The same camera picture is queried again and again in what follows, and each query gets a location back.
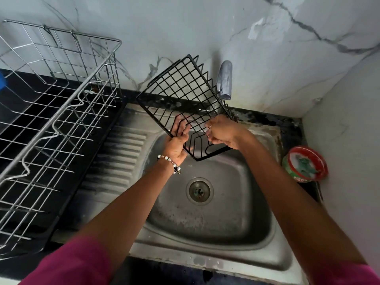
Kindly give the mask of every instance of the drain strainer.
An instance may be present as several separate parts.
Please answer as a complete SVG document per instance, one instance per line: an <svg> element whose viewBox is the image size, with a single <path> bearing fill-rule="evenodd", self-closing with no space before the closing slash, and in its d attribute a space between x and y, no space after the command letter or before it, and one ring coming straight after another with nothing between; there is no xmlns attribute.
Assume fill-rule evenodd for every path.
<svg viewBox="0 0 380 285"><path fill-rule="evenodd" d="M195 205L206 205L210 203L214 196L214 188L211 183L202 177L190 180L186 186L186 196Z"/></svg>

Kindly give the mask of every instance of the stainless steel sink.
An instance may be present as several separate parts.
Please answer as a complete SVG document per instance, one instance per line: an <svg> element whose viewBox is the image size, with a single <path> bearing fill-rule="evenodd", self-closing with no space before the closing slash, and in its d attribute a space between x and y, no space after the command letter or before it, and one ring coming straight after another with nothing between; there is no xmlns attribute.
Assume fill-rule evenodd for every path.
<svg viewBox="0 0 380 285"><path fill-rule="evenodd" d="M144 169L163 152L160 136ZM250 246L270 232L271 212L244 157L230 150L196 162L186 158L182 175L173 176L147 219L151 230L204 245Z"/></svg>
<svg viewBox="0 0 380 285"><path fill-rule="evenodd" d="M244 125L279 161L279 128ZM81 228L139 180L162 153L165 137L148 114L129 104L62 218L64 226L52 240L65 242L72 235L68 229ZM269 283L306 283L238 151L199 162L187 157L181 168L182 175L173 175L159 195L131 256Z"/></svg>

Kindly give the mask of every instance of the wire rack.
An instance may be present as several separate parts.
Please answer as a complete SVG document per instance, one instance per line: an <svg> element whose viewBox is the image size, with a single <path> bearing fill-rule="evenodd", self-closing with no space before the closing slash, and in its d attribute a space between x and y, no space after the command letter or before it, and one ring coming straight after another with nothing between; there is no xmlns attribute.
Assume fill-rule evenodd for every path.
<svg viewBox="0 0 380 285"><path fill-rule="evenodd" d="M191 125L189 140L183 148L194 160L201 161L230 149L208 141L205 123L218 114L225 114L234 121L236 118L224 100L218 98L208 71L202 73L203 64L198 66L197 61L198 56L187 55L173 63L152 80L136 100L172 137L171 117L183 115L181 122Z"/></svg>
<svg viewBox="0 0 380 285"><path fill-rule="evenodd" d="M0 259L44 248L125 103L118 39L17 21L0 33Z"/></svg>

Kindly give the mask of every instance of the hand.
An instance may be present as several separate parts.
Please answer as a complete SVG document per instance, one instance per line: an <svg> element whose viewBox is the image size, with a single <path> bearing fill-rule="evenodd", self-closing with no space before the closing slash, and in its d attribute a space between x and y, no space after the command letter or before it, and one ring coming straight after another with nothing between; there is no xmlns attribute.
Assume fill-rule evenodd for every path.
<svg viewBox="0 0 380 285"><path fill-rule="evenodd" d="M178 166L185 160L187 153L183 149L183 144L189 139L190 124L183 115L178 115L173 123L171 133L175 137L167 136L165 139L164 156L168 156Z"/></svg>
<svg viewBox="0 0 380 285"><path fill-rule="evenodd" d="M206 135L213 144L224 143L232 149L239 149L238 139L249 133L241 124L228 119L225 115L217 115L206 122Z"/></svg>

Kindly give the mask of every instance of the left hand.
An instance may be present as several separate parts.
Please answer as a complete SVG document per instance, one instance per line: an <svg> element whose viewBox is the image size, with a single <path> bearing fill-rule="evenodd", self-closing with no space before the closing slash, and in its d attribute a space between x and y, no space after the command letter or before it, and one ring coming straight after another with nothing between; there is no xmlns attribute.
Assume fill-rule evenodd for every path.
<svg viewBox="0 0 380 285"><path fill-rule="evenodd" d="M178 166L182 164L187 156L187 152L183 149L183 144L189 139L190 124L183 115L178 115L173 123L171 133L173 138L167 136L165 139L164 156L168 156Z"/></svg>

